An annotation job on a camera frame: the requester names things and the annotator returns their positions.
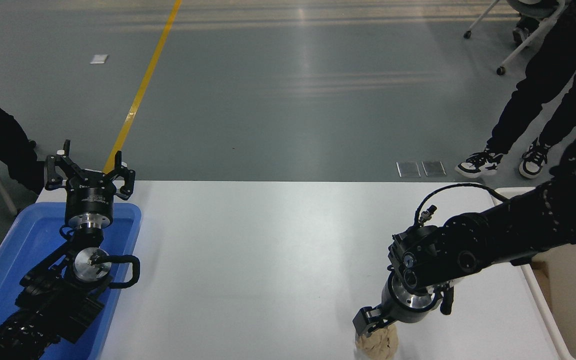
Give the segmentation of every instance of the black cloth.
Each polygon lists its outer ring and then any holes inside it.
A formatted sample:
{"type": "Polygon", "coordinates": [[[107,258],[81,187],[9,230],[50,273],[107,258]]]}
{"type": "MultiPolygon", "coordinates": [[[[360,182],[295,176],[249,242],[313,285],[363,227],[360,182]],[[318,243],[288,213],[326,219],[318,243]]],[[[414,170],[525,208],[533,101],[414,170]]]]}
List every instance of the black cloth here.
{"type": "Polygon", "coordinates": [[[6,164],[11,179],[37,194],[41,192],[44,186],[44,163],[37,161],[37,154],[21,125],[1,108],[0,160],[6,164]]]}
{"type": "MultiPolygon", "coordinates": [[[[517,84],[510,101],[487,141],[487,148],[507,154],[576,71],[576,0],[573,0],[546,35],[540,50],[528,62],[525,79],[517,84]]],[[[576,126],[576,75],[572,87],[539,135],[540,142],[558,144],[576,126]]]]}

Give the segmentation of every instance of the blue tray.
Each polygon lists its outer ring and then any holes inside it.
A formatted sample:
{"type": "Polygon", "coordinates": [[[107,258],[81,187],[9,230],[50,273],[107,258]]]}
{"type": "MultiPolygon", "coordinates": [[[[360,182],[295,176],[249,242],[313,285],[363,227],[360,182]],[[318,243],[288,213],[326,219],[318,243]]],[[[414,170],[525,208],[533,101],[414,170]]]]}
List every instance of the blue tray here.
{"type": "MultiPolygon", "coordinates": [[[[19,308],[15,299],[23,290],[19,280],[32,267],[64,243],[59,228],[64,225],[66,204],[40,202],[25,208],[14,221],[0,246],[0,325],[19,308]]],[[[101,248],[110,255],[132,254],[137,242],[142,212],[132,203],[115,203],[114,221],[103,230],[101,248]]],[[[123,281],[128,264],[113,265],[110,275],[123,281]]],[[[62,339],[48,346],[41,360],[94,360],[106,341],[119,289],[107,289],[99,297],[102,312],[77,344],[62,339]]]]}

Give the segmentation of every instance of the yellow floor line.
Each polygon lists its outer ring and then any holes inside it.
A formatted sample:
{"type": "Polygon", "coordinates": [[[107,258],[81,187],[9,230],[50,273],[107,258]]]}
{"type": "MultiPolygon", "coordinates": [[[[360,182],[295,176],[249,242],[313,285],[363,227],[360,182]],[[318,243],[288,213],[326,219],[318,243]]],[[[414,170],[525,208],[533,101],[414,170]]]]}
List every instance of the yellow floor line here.
{"type": "Polygon", "coordinates": [[[141,84],[139,85],[139,89],[137,90],[137,95],[134,96],[134,100],[130,106],[130,111],[128,112],[128,115],[123,122],[123,126],[121,126],[121,130],[119,131],[117,140],[114,142],[114,146],[112,146],[110,155],[108,155],[108,160],[105,161],[103,172],[106,174],[113,170],[115,167],[115,153],[121,150],[124,146],[128,132],[130,132],[130,127],[133,125],[133,121],[137,115],[137,110],[139,110],[139,105],[142,104],[142,99],[144,98],[148,84],[151,82],[151,77],[153,77],[153,73],[155,71],[155,67],[157,66],[157,62],[160,59],[160,55],[162,54],[164,44],[166,44],[166,39],[168,38],[170,28],[172,28],[172,24],[175,22],[175,16],[177,16],[181,2],[182,0],[176,0],[172,10],[170,11],[170,16],[166,22],[166,27],[164,27],[164,30],[161,32],[161,36],[159,37],[159,42],[157,43],[155,52],[152,54],[150,63],[146,69],[146,74],[144,74],[143,79],[141,80],[141,84]]]}

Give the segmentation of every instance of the black and white sneaker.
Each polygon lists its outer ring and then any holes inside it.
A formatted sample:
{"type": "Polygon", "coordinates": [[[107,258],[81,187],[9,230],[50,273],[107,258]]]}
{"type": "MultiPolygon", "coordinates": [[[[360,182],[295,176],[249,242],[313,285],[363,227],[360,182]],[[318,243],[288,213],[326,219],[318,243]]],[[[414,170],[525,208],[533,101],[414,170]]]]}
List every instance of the black and white sneaker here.
{"type": "Polygon", "coordinates": [[[512,39],[514,40],[514,45],[517,47],[526,41],[530,35],[530,30],[524,29],[523,27],[515,27],[512,29],[512,39]]]}
{"type": "Polygon", "coordinates": [[[478,178],[482,175],[494,175],[501,162],[503,153],[494,153],[489,150],[475,152],[466,161],[454,168],[457,173],[469,179],[478,178]]]}
{"type": "Polygon", "coordinates": [[[548,164],[548,150],[551,147],[539,142],[539,137],[535,139],[528,150],[521,155],[519,164],[519,174],[524,178],[534,179],[541,174],[544,165],[548,164]]]}

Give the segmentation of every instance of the gray floor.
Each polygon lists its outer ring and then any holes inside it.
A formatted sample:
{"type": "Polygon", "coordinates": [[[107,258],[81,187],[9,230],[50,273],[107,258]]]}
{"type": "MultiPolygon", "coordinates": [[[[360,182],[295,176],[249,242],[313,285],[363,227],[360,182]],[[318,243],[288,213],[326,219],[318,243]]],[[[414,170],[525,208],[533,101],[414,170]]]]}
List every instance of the gray floor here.
{"type": "MultiPolygon", "coordinates": [[[[174,0],[0,1],[0,107],[41,157],[71,139],[80,166],[105,164],[174,0]],[[89,64],[108,54],[106,64],[89,64]]],[[[486,0],[185,0],[124,146],[139,180],[462,182],[538,43],[514,49],[507,5],[462,34],[486,0]],[[400,178],[396,162],[443,162],[400,178]]],[[[519,176],[525,147],[491,187],[519,176]]],[[[564,140],[567,144],[576,130],[564,140]]],[[[551,150],[552,166],[564,146],[551,150]]],[[[0,164],[0,171],[6,170],[0,164]]],[[[11,180],[19,207],[34,196],[11,180]]],[[[0,242],[12,217],[0,199],[0,242]]]]}

